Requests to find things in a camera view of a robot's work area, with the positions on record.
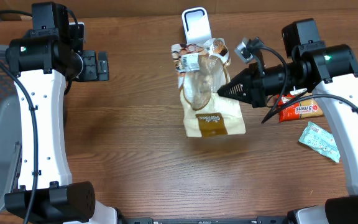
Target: wooden table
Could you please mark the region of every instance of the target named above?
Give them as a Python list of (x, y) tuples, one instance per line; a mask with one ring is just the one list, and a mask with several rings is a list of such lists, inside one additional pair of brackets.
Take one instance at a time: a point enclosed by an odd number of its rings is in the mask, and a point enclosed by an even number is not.
[[(348, 44), (358, 59), (358, 9), (210, 15), (214, 37), (232, 55), (231, 77), (245, 65), (233, 49), (259, 36), (285, 55), (281, 29), (314, 17), (327, 46)], [(247, 133), (187, 138), (170, 46), (184, 42), (180, 16), (83, 19), (86, 49), (106, 50), (110, 81), (74, 83), (65, 98), (66, 153), (74, 182), (91, 181), (96, 198), (127, 217), (252, 218), (347, 195), (342, 164), (300, 144), (312, 121), (260, 121), (267, 108), (242, 104)], [(0, 44), (31, 22), (0, 22)], [(279, 61), (265, 54), (267, 67)], [(0, 223), (21, 219), (0, 215)]]

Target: sticker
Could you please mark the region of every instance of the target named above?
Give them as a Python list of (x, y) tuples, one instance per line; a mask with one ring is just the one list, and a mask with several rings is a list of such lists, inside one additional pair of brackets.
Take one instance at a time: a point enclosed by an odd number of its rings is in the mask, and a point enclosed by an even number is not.
[(310, 106), (297, 106), (295, 108), (295, 114), (307, 114), (314, 111), (318, 111), (317, 105), (310, 105)]
[(221, 113), (196, 114), (202, 137), (227, 134)]
[(312, 122), (309, 122), (309, 125), (303, 131), (299, 142), (306, 144), (321, 155), (331, 158), (335, 162), (339, 162), (341, 158), (335, 144), (334, 136)]
[(186, 72), (198, 71), (200, 69), (200, 65), (198, 64), (198, 53), (182, 55), (181, 64)]

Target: black motor joint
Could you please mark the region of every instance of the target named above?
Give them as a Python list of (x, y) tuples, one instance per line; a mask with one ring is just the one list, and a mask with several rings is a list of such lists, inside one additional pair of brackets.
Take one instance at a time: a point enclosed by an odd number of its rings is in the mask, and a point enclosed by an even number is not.
[(12, 40), (7, 49), (10, 71), (42, 69), (45, 74), (56, 70), (66, 81), (77, 82), (109, 80), (108, 56), (94, 50), (83, 50), (82, 23), (69, 24), (68, 9), (53, 2), (32, 5), (33, 29), (21, 39)]

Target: black bracket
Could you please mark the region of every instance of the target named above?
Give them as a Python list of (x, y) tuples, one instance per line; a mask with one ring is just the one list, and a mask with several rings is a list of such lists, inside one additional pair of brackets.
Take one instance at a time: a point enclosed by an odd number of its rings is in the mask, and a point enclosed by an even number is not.
[(33, 107), (33, 108), (29, 107), (29, 111), (36, 111), (36, 110), (38, 110), (38, 105), (36, 105), (36, 106)]
[(258, 217), (257, 224), (287, 224), (287, 217)]
[(330, 224), (358, 223), (358, 195), (328, 199), (325, 211)]
[[(5, 194), (6, 210), (24, 218), (31, 190)], [(95, 209), (94, 189), (91, 182), (58, 186), (51, 182), (48, 189), (37, 189), (29, 221), (31, 223), (88, 222)]]
[(38, 173), (36, 173), (37, 175), (42, 175), (41, 170), (38, 170)]
[(81, 58), (84, 66), (82, 72), (73, 79), (76, 82), (95, 82), (109, 80), (109, 61), (107, 52), (99, 52), (99, 60), (94, 50), (84, 50)]

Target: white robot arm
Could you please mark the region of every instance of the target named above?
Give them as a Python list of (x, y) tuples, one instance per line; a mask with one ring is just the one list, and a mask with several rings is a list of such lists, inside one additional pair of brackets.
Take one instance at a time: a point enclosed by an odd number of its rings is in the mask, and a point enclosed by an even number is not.
[(287, 64), (273, 49), (258, 38), (244, 39), (235, 52), (249, 63), (261, 57), (260, 50), (275, 54), (283, 63), (272, 68), (250, 65), (222, 86), (218, 94), (250, 103), (254, 108), (267, 106), (268, 95), (287, 94), (295, 87), (306, 88), (312, 96), (297, 96), (277, 107), (277, 103), (262, 121), (280, 110), (307, 98), (316, 98), (333, 132), (346, 174), (348, 197), (327, 200), (324, 206), (288, 212), (293, 224), (308, 223), (358, 223), (358, 63), (347, 45), (326, 47), (320, 40), (313, 19), (297, 21), (282, 30)]
[(5, 195), (5, 207), (25, 223), (116, 224), (117, 211), (95, 200), (90, 182), (73, 183), (63, 133), (64, 94), (72, 81), (108, 81), (107, 53), (97, 60), (83, 50), (85, 25), (65, 6), (35, 3), (32, 12), (0, 11), (33, 17), (33, 29), (9, 44), (9, 69), (0, 62), (17, 87), (23, 136), (19, 190)]

